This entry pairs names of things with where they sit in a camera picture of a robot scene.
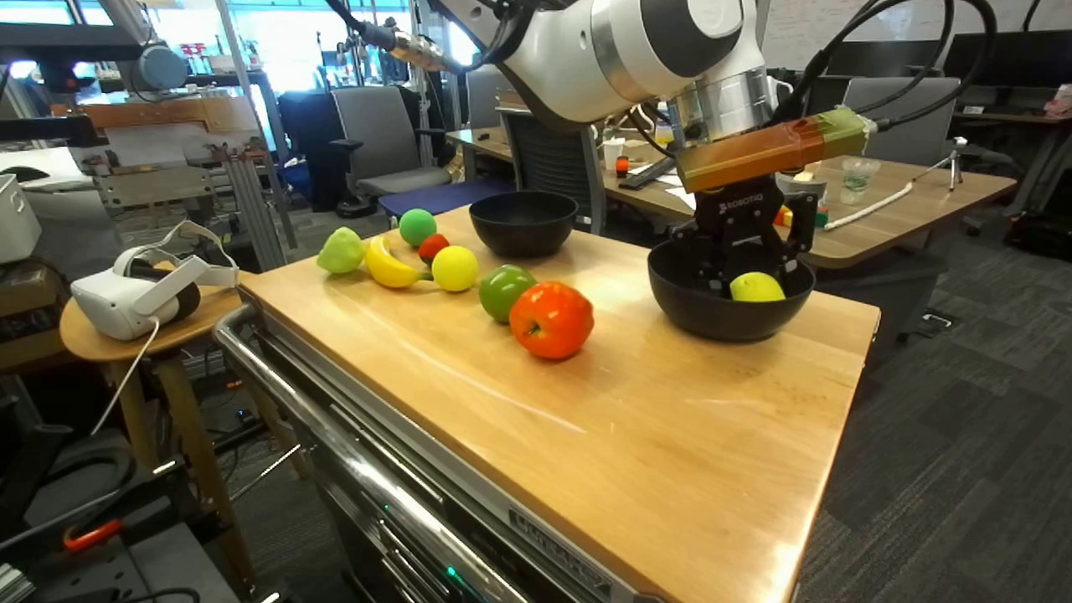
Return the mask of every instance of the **lemon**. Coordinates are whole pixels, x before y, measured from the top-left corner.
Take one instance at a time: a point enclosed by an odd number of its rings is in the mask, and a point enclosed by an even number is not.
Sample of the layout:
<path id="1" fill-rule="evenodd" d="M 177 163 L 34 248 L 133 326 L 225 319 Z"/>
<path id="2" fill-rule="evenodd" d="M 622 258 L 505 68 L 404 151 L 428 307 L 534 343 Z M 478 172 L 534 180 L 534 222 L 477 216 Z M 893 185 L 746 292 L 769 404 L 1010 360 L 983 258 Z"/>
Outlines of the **lemon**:
<path id="1" fill-rule="evenodd" d="M 399 261 L 382 238 L 367 242 L 366 273 L 376 286 L 384 288 L 412 288 L 422 278 L 422 273 L 415 264 Z"/>
<path id="2" fill-rule="evenodd" d="M 729 283 L 729 299 L 732 300 L 785 300 L 785 288 L 773 276 L 768 273 L 739 273 Z"/>
<path id="3" fill-rule="evenodd" d="M 315 264 L 328 276 L 356 276 L 366 258 L 366 242 L 351 229 L 335 229 L 321 252 L 315 254 Z"/>
<path id="4" fill-rule="evenodd" d="M 449 243 L 436 254 L 431 278 L 442 292 L 468 292 L 478 278 L 478 261 L 468 248 Z"/>

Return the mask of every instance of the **white vr headset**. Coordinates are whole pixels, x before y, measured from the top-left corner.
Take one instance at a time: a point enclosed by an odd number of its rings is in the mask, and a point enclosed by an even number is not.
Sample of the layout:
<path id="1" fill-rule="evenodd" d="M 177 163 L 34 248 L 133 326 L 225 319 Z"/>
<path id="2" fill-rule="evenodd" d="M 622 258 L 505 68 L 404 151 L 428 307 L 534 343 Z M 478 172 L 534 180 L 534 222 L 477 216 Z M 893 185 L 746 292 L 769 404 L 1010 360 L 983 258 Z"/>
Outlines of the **white vr headset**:
<path id="1" fill-rule="evenodd" d="M 172 254 L 167 243 L 177 235 L 212 242 L 228 264 Z M 213 230 L 181 222 L 162 242 L 126 248 L 106 273 L 78 278 L 71 294 L 100 336 L 126 343 L 147 336 L 155 323 L 167 326 L 193 315 L 202 305 L 199 286 L 235 288 L 238 264 Z"/>

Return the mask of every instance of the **banana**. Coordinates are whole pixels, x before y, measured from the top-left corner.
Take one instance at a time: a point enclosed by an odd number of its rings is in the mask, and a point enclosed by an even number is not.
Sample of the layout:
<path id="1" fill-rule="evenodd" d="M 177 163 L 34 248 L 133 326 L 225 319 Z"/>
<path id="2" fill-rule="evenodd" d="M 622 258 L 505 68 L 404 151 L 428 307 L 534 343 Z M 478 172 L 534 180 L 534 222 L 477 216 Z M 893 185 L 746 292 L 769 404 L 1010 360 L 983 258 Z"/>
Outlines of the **banana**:
<path id="1" fill-rule="evenodd" d="M 412 288 L 422 268 L 399 261 L 382 238 L 367 242 L 366 273 L 382 288 Z"/>

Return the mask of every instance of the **black bowl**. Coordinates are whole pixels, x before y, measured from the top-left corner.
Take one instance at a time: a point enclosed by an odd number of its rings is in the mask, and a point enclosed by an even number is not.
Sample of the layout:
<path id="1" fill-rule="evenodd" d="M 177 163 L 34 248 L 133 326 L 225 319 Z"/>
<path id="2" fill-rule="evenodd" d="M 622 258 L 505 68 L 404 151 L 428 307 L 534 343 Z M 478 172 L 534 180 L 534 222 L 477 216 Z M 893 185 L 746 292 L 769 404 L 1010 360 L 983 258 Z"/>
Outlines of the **black bowl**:
<path id="1" fill-rule="evenodd" d="M 508 190 L 468 203 L 471 229 L 499 258 L 544 258 L 574 230 L 576 201 L 545 190 Z"/>
<path id="2" fill-rule="evenodd" d="M 713 264 L 711 242 L 696 230 L 673 235 L 646 254 L 646 278 L 664 315 L 677 329 L 713 343 L 769 338 L 799 312 L 813 288 L 808 264 L 793 273 L 769 273 L 763 264 L 763 273 L 776 276 L 785 300 L 732 300 L 723 283 L 732 283 L 732 273 L 739 276 L 746 264 L 727 268 L 729 276 L 719 276 Z"/>

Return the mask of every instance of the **green apple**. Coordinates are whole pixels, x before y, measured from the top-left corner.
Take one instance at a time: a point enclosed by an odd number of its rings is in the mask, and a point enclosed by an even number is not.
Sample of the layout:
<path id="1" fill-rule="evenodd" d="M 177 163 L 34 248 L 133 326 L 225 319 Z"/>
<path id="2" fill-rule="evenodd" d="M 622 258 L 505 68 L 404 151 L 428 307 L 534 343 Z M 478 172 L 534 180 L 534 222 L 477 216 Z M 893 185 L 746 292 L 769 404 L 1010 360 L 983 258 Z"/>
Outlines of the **green apple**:
<path id="1" fill-rule="evenodd" d="M 505 326 L 514 300 L 534 286 L 535 278 L 527 268 L 499 264 L 478 283 L 478 305 L 493 315 L 493 323 Z"/>
<path id="2" fill-rule="evenodd" d="M 325 238 L 321 252 L 315 254 L 315 264 L 333 278 L 356 276 L 362 261 L 366 261 L 366 242 L 351 229 L 335 229 Z"/>

